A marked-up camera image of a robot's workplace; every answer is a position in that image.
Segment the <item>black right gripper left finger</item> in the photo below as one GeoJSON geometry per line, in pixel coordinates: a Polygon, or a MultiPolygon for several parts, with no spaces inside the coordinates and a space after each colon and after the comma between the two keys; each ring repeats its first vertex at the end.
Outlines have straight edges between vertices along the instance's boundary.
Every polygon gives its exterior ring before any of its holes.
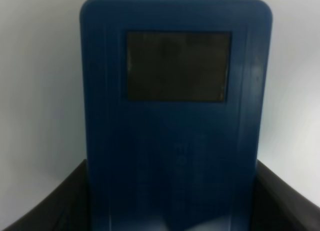
{"type": "Polygon", "coordinates": [[[43,201],[6,231],[90,231],[90,195],[87,160],[43,201]]]}

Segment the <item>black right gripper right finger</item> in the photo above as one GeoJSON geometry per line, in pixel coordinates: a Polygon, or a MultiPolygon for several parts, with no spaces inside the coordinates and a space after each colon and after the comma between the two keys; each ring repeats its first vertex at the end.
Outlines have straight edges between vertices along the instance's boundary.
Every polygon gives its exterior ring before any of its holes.
{"type": "Polygon", "coordinates": [[[259,160],[253,186],[251,231],[318,231],[320,208],[259,160]]]}

